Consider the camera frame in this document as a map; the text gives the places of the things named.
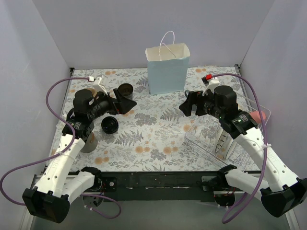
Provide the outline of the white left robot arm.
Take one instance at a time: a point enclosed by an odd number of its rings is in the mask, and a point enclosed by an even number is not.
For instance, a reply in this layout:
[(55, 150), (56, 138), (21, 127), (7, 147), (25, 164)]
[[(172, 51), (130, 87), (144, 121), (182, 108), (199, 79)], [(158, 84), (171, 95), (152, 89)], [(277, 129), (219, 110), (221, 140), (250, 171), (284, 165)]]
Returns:
[(65, 181), (91, 136), (94, 120), (106, 113), (126, 114), (136, 106), (136, 101), (125, 98), (118, 89), (114, 89), (114, 93), (115, 98), (103, 92), (93, 95), (89, 89), (75, 93), (73, 108), (67, 115), (54, 158), (34, 187), (23, 193), (23, 201), (31, 215), (61, 223), (76, 198), (87, 189), (96, 192), (101, 188), (100, 170), (93, 167), (82, 169), (69, 183)]

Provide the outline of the light blue paper bag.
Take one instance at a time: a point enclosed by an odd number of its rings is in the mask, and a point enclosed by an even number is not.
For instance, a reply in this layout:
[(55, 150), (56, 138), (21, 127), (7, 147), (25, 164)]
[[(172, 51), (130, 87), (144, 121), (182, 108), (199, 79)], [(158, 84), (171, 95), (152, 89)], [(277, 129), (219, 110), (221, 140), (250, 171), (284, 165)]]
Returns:
[[(173, 42), (165, 44), (166, 34), (173, 35)], [(186, 44), (175, 42), (175, 33), (168, 31), (159, 46), (145, 50), (148, 86), (151, 95), (183, 91), (189, 67), (190, 51)]]

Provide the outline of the black plastic cup lid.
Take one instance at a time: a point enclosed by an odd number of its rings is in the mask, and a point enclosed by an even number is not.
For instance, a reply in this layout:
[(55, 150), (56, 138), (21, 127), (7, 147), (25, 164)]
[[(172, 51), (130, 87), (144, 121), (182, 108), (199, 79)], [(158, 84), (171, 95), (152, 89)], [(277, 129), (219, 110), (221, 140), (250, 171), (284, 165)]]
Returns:
[(101, 122), (102, 131), (106, 134), (114, 134), (119, 127), (118, 121), (112, 116), (105, 117)]

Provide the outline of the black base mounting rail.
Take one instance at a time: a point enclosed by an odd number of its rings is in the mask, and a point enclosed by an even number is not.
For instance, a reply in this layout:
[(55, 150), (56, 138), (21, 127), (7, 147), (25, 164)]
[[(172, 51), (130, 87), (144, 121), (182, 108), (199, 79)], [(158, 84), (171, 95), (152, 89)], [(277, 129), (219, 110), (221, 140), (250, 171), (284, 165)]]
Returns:
[(59, 192), (40, 185), (25, 189), (22, 198), (28, 208), (37, 211), (67, 211), (79, 196), (95, 196), (103, 201), (199, 200), (211, 202), (205, 192), (234, 188), (236, 191), (261, 199), (260, 189), (267, 188), (258, 178), (240, 171), (233, 165), (213, 172), (102, 172), (84, 167), (68, 182), (65, 172), (44, 174), (47, 185), (59, 185)]

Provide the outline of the dark takeout coffee cup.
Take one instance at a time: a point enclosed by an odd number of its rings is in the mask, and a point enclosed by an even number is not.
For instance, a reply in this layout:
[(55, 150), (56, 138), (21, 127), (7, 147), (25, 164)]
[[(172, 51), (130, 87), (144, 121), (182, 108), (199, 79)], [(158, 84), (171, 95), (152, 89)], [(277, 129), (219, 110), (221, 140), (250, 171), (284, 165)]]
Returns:
[(118, 87), (118, 91), (125, 98), (133, 100), (133, 86), (131, 84), (129, 84), (129, 83), (121, 84)]

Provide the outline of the pink cylindrical bottle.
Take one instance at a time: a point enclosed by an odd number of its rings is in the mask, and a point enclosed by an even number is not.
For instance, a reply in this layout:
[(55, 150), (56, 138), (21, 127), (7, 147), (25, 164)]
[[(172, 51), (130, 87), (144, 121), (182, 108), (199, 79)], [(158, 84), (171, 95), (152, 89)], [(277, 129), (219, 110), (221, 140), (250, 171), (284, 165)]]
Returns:
[(262, 118), (263, 120), (265, 121), (266, 119), (266, 115), (263, 111), (261, 111), (261, 113), (259, 113), (259, 111), (253, 111), (253, 112), (250, 112), (249, 113), (251, 115), (251, 117), (259, 124), (261, 123), (261, 116), (262, 115)]

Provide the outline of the brown cardboard cup carrier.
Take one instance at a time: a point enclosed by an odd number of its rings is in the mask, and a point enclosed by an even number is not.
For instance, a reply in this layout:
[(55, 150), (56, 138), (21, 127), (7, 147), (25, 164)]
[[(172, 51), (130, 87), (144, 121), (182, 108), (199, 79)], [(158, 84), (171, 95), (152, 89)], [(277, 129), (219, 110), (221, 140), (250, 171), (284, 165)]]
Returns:
[(86, 88), (85, 93), (86, 99), (97, 99), (100, 96), (99, 92), (94, 88)]

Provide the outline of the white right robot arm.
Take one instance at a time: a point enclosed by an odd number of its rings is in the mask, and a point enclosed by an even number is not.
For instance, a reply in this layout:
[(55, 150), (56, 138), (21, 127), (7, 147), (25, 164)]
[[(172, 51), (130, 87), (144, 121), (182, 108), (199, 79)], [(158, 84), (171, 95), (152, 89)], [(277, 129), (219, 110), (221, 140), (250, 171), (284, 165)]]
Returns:
[(252, 116), (238, 108), (237, 94), (230, 86), (218, 86), (206, 92), (191, 91), (179, 109), (190, 116), (195, 105), (196, 115), (211, 115), (221, 128), (239, 144), (261, 169), (259, 179), (234, 165), (221, 168), (216, 176), (222, 190), (238, 188), (261, 201), (274, 217), (280, 217), (301, 204), (307, 196), (307, 180), (292, 172), (265, 143), (263, 132)]

